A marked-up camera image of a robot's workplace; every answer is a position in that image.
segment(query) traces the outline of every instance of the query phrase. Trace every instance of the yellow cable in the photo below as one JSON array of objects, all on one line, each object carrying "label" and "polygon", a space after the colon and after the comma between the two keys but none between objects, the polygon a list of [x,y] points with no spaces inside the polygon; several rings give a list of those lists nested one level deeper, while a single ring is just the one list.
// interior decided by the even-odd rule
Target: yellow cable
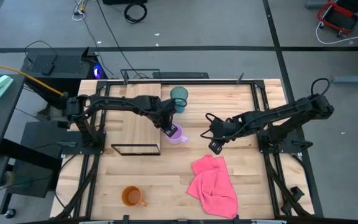
[{"label": "yellow cable", "polygon": [[38,83],[39,85],[42,85],[43,87],[47,88],[48,90],[50,90],[50,91],[52,91],[52,92],[54,92],[54,93],[57,93],[57,94],[59,94],[60,96],[64,96],[64,94],[63,94],[62,92],[60,92],[60,91],[58,91],[58,90],[56,90],[56,89],[54,89],[54,88],[48,86],[47,84],[41,82],[40,80],[38,80],[38,79],[36,79],[36,78],[34,78],[34,77],[32,77],[32,76],[30,76],[30,75],[28,75],[28,74],[22,72],[22,71],[19,71],[19,70],[17,70],[17,69],[11,68],[11,67],[2,66],[2,65],[0,65],[0,68],[6,69],[6,70],[10,70],[10,71],[12,71],[12,72],[16,72],[16,73],[19,73],[19,74],[21,74],[21,75],[24,75],[24,76],[25,76],[26,78],[28,78],[29,80],[32,80],[32,81]]},{"label": "yellow cable", "polygon": [[86,0],[82,0],[82,4],[81,4],[81,7],[80,7],[80,11],[81,11],[81,12],[84,12],[84,11],[85,11],[85,1],[86,1]]}]

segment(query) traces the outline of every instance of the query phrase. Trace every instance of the blue light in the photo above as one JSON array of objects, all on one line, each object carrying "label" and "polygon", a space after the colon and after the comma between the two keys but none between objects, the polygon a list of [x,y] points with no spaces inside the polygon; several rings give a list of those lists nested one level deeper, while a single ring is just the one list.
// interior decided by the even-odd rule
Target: blue light
[{"label": "blue light", "polygon": [[99,63],[97,63],[97,64],[93,67],[93,76],[94,76],[96,79],[102,79],[102,74],[103,74],[102,66],[100,66]]}]

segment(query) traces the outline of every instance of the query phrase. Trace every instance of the table leg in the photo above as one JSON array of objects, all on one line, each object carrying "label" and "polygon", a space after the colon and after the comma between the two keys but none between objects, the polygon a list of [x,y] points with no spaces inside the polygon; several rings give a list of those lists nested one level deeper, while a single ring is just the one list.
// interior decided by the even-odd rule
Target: table leg
[{"label": "table leg", "polygon": [[21,146],[20,144],[7,139],[3,139],[1,141],[0,154],[50,169],[54,172],[58,172],[60,170],[60,159],[56,159],[44,153],[29,149],[28,147]]},{"label": "table leg", "polygon": [[9,208],[9,202],[11,202],[12,194],[5,192],[4,198],[1,202],[0,206],[0,215],[5,215],[8,208]]}]

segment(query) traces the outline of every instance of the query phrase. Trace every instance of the teal cup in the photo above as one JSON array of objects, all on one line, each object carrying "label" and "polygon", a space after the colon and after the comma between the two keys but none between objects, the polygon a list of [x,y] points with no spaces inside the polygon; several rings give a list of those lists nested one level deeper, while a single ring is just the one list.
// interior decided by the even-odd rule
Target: teal cup
[{"label": "teal cup", "polygon": [[171,99],[175,100],[177,104],[175,108],[177,109],[177,113],[182,113],[185,110],[185,106],[187,105],[187,97],[189,93],[187,89],[178,86],[171,90]]}]

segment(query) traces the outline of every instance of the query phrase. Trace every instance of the concrete floor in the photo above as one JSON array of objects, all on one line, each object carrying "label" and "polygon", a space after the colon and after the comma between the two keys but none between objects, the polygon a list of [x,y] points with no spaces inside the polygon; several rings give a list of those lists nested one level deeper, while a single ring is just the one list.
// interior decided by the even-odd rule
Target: concrete floor
[{"label": "concrete floor", "polygon": [[[321,47],[314,36],[316,11],[307,11],[305,0],[270,0],[278,39],[284,47]],[[94,46],[83,22],[71,19],[73,0],[4,0],[0,9],[0,48],[21,49],[44,40],[52,47]],[[136,25],[102,4],[122,47],[236,45],[273,47],[262,0],[149,0],[148,15]],[[89,0],[86,21],[100,47],[116,47],[100,15]],[[324,41],[337,40],[328,29],[319,30]],[[350,36],[358,35],[358,28]],[[334,46],[357,47],[358,39]],[[160,68],[164,72],[208,72],[210,78],[282,78],[274,51],[164,51],[126,52],[135,68]],[[129,68],[119,52],[102,52],[106,66],[119,74]],[[320,77],[358,75],[358,52],[284,52],[295,98],[310,94],[311,82]],[[0,64],[20,68],[23,53],[0,53]],[[333,85],[326,95],[335,112],[326,121],[304,126],[314,142],[311,163],[325,217],[358,219],[358,86]],[[35,115],[45,102],[23,91],[17,107]],[[20,142],[25,122],[34,118],[15,110],[6,138]],[[11,206],[18,214],[0,223],[45,220],[53,194],[47,198],[15,195]]]}]

